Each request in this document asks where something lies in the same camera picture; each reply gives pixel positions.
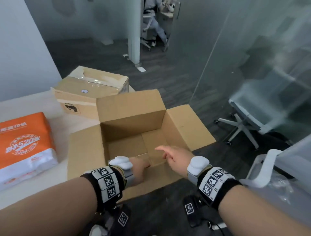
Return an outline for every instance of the hand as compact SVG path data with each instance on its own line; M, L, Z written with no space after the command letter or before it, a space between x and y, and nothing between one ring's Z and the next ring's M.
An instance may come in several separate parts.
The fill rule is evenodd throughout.
M132 172L135 176L131 186L138 185L144 181L144 170L150 166L150 163L137 157L130 157L130 162L133 164Z
M175 146L164 145L156 147L155 150L164 151L163 159L167 159L172 170L184 178L188 177L187 167L190 164L191 158L194 157L190 151Z

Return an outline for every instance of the chair base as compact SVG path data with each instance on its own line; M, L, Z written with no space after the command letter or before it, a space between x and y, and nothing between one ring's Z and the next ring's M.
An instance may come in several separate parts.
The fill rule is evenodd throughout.
M242 119L238 116L238 114L234 114L234 117L236 118L237 121L226 120L223 118L219 118L217 120L218 122L223 122L223 123L226 123L228 125L232 125L238 128L237 131L235 131L235 133L228 139L228 142L230 143L240 132L243 132L248 137L248 139L252 142L255 148L258 149L259 148L258 143L256 142L256 140L254 139L254 137L249 131L249 130L254 130L254 128L244 125L242 122Z

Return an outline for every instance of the person's right arm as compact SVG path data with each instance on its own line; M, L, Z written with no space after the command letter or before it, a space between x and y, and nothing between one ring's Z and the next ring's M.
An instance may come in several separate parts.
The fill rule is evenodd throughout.
M170 167L187 178L194 155L182 148L159 146ZM219 204L223 221L235 236L309 236L311 228L297 222L242 185L230 189Z

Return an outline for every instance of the circular logo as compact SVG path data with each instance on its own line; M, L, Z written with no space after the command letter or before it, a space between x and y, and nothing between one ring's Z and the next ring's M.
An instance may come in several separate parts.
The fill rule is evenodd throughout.
M37 135L22 135L14 139L10 144L11 152L14 155L23 155L33 150L40 140Z

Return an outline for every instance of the glass wall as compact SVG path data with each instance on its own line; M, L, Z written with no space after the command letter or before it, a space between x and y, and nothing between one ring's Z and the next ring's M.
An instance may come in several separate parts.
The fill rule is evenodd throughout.
M310 134L311 1L207 2L181 3L169 48L195 71L192 108L204 121L233 107L261 134L293 143Z

